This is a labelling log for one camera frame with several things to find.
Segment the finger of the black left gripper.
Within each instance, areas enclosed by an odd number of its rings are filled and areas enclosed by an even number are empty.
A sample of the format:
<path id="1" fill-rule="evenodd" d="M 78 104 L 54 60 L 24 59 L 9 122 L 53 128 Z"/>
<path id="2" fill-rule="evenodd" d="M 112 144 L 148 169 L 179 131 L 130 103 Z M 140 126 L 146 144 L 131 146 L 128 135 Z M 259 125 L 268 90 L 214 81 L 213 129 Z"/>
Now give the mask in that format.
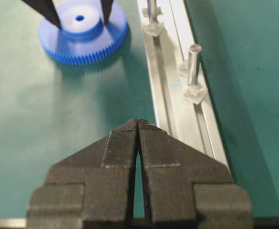
<path id="1" fill-rule="evenodd" d="M 52 0 L 22 0 L 29 5 L 39 14 L 41 14 L 47 21 L 55 25 L 57 28 L 61 28 L 61 22 L 59 15 L 56 11 L 55 5 Z"/>
<path id="2" fill-rule="evenodd" d="M 112 12 L 112 5 L 114 0 L 101 0 L 101 7 L 103 12 L 103 23 L 107 25 Z"/>

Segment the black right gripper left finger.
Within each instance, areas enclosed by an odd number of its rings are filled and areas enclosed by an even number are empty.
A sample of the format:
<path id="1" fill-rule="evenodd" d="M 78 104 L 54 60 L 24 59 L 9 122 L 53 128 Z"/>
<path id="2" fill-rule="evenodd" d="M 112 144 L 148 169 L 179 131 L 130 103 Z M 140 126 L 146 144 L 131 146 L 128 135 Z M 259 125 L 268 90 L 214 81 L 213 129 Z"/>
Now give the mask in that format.
<path id="1" fill-rule="evenodd" d="M 51 166 L 33 191 L 29 229 L 125 229 L 133 217 L 137 120 Z"/>

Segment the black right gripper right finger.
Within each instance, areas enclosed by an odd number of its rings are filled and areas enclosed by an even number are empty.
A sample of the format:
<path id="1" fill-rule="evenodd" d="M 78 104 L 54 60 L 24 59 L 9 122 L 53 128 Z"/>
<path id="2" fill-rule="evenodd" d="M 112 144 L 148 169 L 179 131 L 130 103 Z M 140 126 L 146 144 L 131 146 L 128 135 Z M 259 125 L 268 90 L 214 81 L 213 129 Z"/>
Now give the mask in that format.
<path id="1" fill-rule="evenodd" d="M 228 168 L 138 121 L 145 213 L 154 229 L 250 229 L 251 201 Z"/>

